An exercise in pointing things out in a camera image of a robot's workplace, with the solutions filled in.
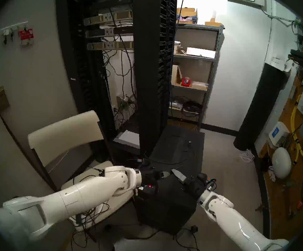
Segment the red object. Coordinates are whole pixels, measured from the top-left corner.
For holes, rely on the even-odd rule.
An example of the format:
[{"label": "red object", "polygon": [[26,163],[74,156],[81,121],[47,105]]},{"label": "red object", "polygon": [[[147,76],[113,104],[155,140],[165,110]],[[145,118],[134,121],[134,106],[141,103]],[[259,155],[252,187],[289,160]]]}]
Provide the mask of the red object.
[{"label": "red object", "polygon": [[300,200],[300,201],[298,201],[298,203],[297,203],[297,209],[298,210],[301,210],[303,208],[303,203],[302,203],[302,201]]},{"label": "red object", "polygon": [[191,79],[188,78],[188,77],[183,77],[183,80],[182,80],[182,86],[186,86],[186,87],[189,87],[191,84]]},{"label": "red object", "polygon": [[30,38],[34,38],[34,35],[33,35],[33,29],[30,28],[29,30],[20,30],[19,31],[19,34],[20,34],[20,39],[21,40],[25,40],[25,39],[30,39]]}]

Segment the red tag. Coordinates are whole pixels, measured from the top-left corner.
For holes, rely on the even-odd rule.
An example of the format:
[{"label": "red tag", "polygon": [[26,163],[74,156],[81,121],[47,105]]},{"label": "red tag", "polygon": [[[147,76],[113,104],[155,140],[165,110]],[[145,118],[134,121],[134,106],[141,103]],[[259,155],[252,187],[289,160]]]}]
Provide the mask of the red tag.
[{"label": "red tag", "polygon": [[300,200],[300,201],[298,201],[298,203],[297,203],[297,209],[298,210],[301,210],[303,208],[303,203],[302,203],[302,201]]},{"label": "red tag", "polygon": [[33,29],[32,29],[32,28],[30,28],[30,29],[27,30],[27,31],[20,30],[20,31],[19,31],[19,34],[20,34],[21,40],[34,38]]}]

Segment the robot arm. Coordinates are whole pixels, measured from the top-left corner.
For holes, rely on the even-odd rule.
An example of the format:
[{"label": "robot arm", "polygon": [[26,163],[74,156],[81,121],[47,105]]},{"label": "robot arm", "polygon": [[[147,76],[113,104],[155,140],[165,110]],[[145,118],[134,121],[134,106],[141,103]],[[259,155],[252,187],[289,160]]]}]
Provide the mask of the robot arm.
[{"label": "robot arm", "polygon": [[[285,246],[287,240],[270,240],[259,233],[224,196],[207,188],[205,174],[187,179],[172,170],[207,216],[245,251],[272,251]],[[123,166],[105,169],[104,177],[91,177],[67,189],[45,197],[20,197],[7,201],[0,208],[0,233],[18,249],[27,245],[25,240],[43,237],[49,228],[73,215],[97,207],[111,196],[119,196],[149,183],[167,177],[168,172],[141,172]]]},{"label": "robot arm", "polygon": [[0,233],[16,247],[42,238],[49,228],[73,215],[97,207],[141,185],[139,170],[123,166],[105,169],[105,176],[90,177],[45,197],[19,197],[0,208]]},{"label": "robot arm", "polygon": [[181,172],[172,170],[186,191],[197,199],[207,216],[244,251],[272,251],[288,244],[287,240],[270,240],[263,236],[240,213],[233,209],[234,204],[222,195],[211,191],[207,176],[199,174],[195,179],[186,178]]}]

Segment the chair backrest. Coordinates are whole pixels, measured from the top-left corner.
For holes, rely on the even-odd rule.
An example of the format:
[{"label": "chair backrest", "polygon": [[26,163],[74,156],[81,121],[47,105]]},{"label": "chair backrest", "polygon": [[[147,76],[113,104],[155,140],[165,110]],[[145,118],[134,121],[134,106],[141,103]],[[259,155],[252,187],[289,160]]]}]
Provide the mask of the chair backrest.
[{"label": "chair backrest", "polygon": [[45,167],[74,147],[104,139],[98,122],[97,114],[91,110],[34,131],[28,135],[28,143]]}]

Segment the chair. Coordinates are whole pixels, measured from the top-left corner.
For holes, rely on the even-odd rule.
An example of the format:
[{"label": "chair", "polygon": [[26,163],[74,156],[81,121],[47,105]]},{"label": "chair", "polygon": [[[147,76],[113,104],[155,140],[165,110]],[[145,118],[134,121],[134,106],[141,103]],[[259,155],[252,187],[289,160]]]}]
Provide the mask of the chair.
[{"label": "chair", "polygon": [[[99,118],[97,114],[91,110],[56,122],[28,135],[29,146],[35,154],[35,157],[37,158],[43,172],[47,175],[48,181],[50,184],[52,184],[51,187],[54,186],[56,188],[45,167],[52,160],[72,148],[89,142],[102,140],[103,135],[98,122]],[[105,161],[94,168],[90,168],[63,184],[61,189],[68,188],[87,176],[98,176],[98,170],[105,169],[109,166],[113,166],[112,162]],[[86,224],[86,227],[91,227],[92,223],[97,224],[98,222],[107,218],[110,214],[118,210],[124,203],[126,203],[132,196],[133,191],[128,191],[121,196],[111,197],[106,206],[103,204],[99,205],[95,209],[94,213],[97,214],[98,211],[102,213],[97,215],[96,218],[91,221],[91,223]],[[81,225],[78,226],[75,223],[75,226],[77,230],[83,230]]]}]

